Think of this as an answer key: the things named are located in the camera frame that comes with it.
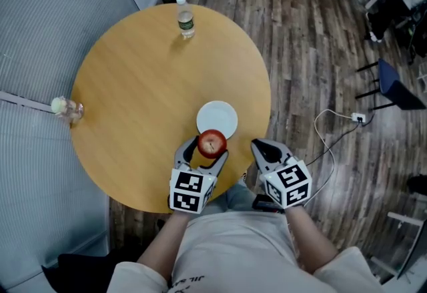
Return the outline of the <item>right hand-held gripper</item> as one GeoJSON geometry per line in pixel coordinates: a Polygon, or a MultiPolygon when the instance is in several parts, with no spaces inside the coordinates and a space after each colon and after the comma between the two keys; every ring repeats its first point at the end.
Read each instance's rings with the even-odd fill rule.
{"type": "Polygon", "coordinates": [[[278,141],[253,139],[251,150],[261,173],[264,191],[274,203],[287,209],[300,206],[312,195],[312,177],[302,160],[278,141]]]}

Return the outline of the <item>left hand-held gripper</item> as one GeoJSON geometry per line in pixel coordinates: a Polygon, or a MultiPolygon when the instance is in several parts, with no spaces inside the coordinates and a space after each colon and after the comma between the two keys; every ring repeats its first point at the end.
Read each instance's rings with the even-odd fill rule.
{"type": "Polygon", "coordinates": [[[168,204],[172,210],[201,214],[216,187],[218,176],[228,158],[228,150],[210,166],[190,166],[199,136],[185,141],[175,152],[174,168],[169,181],[168,204]]]}

